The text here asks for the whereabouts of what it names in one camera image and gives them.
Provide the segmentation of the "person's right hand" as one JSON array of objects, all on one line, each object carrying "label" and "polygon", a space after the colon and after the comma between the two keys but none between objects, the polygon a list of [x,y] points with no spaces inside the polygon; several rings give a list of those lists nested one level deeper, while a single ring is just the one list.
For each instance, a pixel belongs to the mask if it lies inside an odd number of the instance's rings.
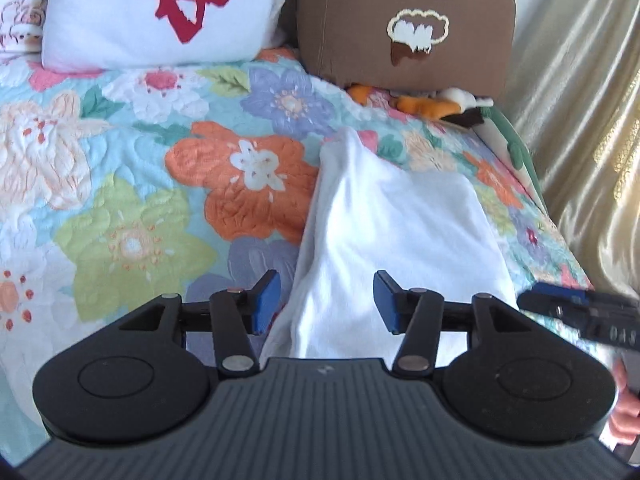
[{"label": "person's right hand", "polygon": [[621,359],[615,362],[612,375],[617,387],[617,402],[608,426],[618,444],[631,445],[639,437],[639,399],[628,388],[627,371]]}]

